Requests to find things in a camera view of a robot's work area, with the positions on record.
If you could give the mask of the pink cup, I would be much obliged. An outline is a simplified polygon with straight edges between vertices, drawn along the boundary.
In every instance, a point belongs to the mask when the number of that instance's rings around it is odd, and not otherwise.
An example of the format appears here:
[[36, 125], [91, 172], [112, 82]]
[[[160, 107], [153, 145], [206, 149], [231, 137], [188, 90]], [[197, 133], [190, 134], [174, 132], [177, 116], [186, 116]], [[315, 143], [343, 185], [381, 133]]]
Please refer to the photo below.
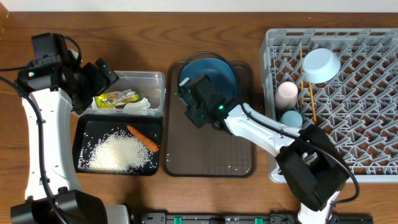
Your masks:
[[294, 82], [283, 82], [275, 92], [275, 107], [278, 110], [286, 110], [290, 106], [295, 106], [298, 97], [298, 87]]

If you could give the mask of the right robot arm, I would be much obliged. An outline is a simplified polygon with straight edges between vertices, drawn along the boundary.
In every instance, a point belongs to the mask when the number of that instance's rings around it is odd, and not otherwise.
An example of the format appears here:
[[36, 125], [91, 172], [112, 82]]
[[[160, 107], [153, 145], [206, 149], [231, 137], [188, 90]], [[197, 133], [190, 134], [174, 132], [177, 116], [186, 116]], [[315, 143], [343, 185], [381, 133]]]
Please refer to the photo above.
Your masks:
[[300, 201], [299, 223], [328, 223], [349, 169], [317, 126], [286, 126], [254, 111], [237, 96], [226, 97], [207, 75], [180, 78], [178, 94], [189, 120], [242, 137], [275, 158], [289, 189]]

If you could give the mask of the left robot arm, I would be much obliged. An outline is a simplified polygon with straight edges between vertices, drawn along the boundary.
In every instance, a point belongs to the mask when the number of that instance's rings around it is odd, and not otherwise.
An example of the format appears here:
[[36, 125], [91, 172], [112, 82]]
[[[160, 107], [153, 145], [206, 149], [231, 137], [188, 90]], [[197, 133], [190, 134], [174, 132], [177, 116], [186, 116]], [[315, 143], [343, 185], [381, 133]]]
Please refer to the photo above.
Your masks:
[[81, 190], [73, 163], [72, 113], [82, 114], [118, 75], [102, 59], [82, 64], [68, 36], [32, 38], [35, 58], [18, 69], [12, 87], [22, 97], [29, 128], [29, 178], [23, 204], [11, 208], [13, 223], [129, 223], [125, 205], [107, 207]]

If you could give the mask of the wooden chopstick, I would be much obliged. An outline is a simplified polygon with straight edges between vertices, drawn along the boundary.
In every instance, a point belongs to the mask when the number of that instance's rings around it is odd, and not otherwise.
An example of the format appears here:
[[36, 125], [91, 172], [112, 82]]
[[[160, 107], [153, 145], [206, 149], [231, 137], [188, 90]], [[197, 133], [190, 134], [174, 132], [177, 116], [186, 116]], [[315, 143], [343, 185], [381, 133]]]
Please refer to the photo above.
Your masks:
[[[302, 47], [302, 41], [300, 41], [300, 46], [301, 46], [301, 48], [300, 48], [300, 60], [302, 61], [302, 60], [303, 60], [303, 47]], [[301, 64], [301, 66], [300, 66], [300, 75], [303, 75], [302, 64]], [[301, 91], [301, 93], [303, 93], [303, 91], [304, 91], [304, 83], [303, 83], [303, 80], [301, 80], [301, 82], [300, 82], [300, 91]], [[301, 98], [301, 105], [302, 105], [302, 106], [304, 105], [304, 102], [305, 102], [304, 97], [302, 97], [302, 98]]]
[[310, 102], [311, 102], [311, 107], [312, 107], [313, 122], [316, 123], [317, 122], [317, 114], [315, 111], [315, 100], [314, 100], [313, 88], [312, 88], [311, 82], [308, 83], [308, 88], [309, 88], [309, 92], [310, 92]]

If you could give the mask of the yellow green snack wrapper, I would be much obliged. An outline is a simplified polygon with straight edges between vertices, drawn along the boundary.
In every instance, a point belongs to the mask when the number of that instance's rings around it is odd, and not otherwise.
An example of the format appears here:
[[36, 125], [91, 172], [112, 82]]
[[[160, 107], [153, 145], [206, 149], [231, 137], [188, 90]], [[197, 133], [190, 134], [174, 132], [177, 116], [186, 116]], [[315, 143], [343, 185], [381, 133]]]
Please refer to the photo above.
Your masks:
[[133, 103], [139, 99], [139, 95], [130, 89], [103, 93], [93, 98], [93, 107], [98, 109], [110, 109], [117, 106]]

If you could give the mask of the dark blue plate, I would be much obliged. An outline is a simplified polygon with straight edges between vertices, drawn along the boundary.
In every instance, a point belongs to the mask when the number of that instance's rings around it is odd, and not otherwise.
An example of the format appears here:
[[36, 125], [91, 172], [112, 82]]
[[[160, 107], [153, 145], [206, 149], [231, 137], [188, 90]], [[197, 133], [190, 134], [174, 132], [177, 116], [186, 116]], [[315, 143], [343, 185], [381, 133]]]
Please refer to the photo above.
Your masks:
[[181, 84], [186, 78], [194, 80], [201, 75], [206, 75], [224, 96], [225, 102], [218, 107], [219, 110], [224, 111], [229, 101], [238, 94], [238, 86], [233, 70], [226, 62], [220, 59], [200, 58], [190, 62], [182, 69], [178, 82]]

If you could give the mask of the pile of white rice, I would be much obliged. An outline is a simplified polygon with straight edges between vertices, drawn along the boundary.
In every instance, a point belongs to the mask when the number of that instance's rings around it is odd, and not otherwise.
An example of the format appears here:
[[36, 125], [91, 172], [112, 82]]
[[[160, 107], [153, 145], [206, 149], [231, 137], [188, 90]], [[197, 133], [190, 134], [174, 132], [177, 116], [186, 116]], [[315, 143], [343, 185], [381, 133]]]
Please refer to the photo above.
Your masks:
[[129, 130], [118, 129], [97, 140], [90, 136], [80, 151], [77, 168], [83, 172], [138, 174], [153, 167], [155, 153]]

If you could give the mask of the light blue bowl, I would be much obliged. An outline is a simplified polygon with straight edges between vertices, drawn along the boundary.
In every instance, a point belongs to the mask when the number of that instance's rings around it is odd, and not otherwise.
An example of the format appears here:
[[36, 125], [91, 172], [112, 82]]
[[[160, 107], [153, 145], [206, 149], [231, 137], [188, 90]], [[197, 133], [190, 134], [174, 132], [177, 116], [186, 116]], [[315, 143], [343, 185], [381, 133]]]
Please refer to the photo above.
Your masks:
[[329, 49], [315, 49], [303, 59], [304, 80], [309, 83], [325, 83], [339, 72], [341, 62]]

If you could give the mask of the light blue cup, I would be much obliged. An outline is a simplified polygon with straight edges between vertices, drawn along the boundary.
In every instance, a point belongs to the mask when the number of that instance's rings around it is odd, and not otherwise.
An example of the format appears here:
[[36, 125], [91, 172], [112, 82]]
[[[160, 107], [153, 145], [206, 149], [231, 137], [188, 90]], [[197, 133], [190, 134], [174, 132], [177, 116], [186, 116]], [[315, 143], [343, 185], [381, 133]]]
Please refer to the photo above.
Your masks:
[[297, 111], [286, 111], [279, 122], [287, 126], [301, 128], [303, 125], [303, 118]]

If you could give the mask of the orange carrot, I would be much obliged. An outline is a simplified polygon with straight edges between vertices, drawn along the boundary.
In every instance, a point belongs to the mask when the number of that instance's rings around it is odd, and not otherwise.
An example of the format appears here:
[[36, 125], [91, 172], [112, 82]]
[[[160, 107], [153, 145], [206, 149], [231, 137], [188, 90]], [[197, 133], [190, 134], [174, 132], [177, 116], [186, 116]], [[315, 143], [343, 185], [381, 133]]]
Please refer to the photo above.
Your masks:
[[127, 129], [129, 132], [136, 138], [138, 139], [148, 150], [151, 152], [158, 152], [159, 151], [159, 146], [149, 139], [147, 136], [143, 135], [140, 131], [138, 131], [136, 128], [134, 128], [131, 125], [126, 125]]

